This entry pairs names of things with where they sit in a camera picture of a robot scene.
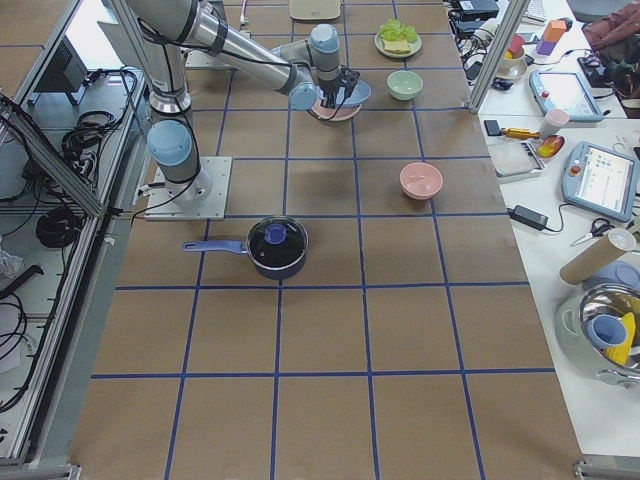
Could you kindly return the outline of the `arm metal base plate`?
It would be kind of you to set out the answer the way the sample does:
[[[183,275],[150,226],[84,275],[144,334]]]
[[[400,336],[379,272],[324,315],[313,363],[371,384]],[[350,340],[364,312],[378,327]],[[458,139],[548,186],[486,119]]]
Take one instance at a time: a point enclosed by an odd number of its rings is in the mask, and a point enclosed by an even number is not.
[[[143,217],[149,221],[223,220],[225,216],[232,170],[230,156],[204,156],[200,158],[201,171],[195,182],[177,199],[182,191],[178,185],[164,185],[165,178],[156,168],[154,182],[161,186],[148,195],[147,210]]]

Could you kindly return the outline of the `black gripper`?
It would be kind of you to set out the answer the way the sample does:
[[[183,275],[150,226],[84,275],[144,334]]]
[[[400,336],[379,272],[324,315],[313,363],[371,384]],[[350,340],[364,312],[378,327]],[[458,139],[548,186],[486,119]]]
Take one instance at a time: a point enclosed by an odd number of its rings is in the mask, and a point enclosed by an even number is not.
[[[338,108],[352,95],[360,80],[360,73],[348,67],[341,67],[332,79],[319,79],[323,92],[320,105],[324,108]]]

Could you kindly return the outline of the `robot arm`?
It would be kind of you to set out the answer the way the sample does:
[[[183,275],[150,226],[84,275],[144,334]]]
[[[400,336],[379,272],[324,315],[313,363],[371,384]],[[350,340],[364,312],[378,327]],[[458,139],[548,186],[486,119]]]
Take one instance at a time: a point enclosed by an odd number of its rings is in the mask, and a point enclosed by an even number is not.
[[[151,194],[152,219],[221,218],[231,160],[200,154],[186,85],[186,50],[240,70],[287,97],[290,109],[315,104],[339,111],[360,82],[342,65],[334,26],[319,24],[306,40],[269,50],[228,25],[204,1],[114,1],[117,20],[103,30],[119,58],[140,69],[149,89],[146,143],[161,187]]]

